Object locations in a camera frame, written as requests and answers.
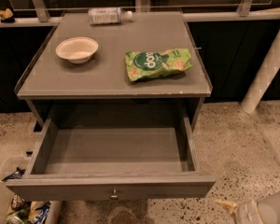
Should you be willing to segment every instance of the white bowl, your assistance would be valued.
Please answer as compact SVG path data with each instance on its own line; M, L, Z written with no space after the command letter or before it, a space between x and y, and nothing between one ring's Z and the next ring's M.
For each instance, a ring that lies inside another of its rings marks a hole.
M70 63L85 63L98 47L97 42L91 38L74 37L59 44L56 48L56 54Z

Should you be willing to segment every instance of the green chip bag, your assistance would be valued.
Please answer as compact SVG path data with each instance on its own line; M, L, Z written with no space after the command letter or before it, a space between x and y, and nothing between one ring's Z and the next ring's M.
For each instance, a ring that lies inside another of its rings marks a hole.
M134 52L125 54L130 81L168 77L182 73L193 65L188 49L168 49L165 52Z

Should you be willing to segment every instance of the speckled floor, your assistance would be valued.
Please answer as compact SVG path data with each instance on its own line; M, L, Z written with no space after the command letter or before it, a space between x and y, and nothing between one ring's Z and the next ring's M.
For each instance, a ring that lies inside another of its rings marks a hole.
M0 114L0 165L33 150L34 125L31 113ZM203 172L217 179L205 198L66 202L60 223L106 224L125 210L137 224L232 223L215 199L240 203L280 190L280 101L260 102L252 115L238 103L204 104L194 142Z

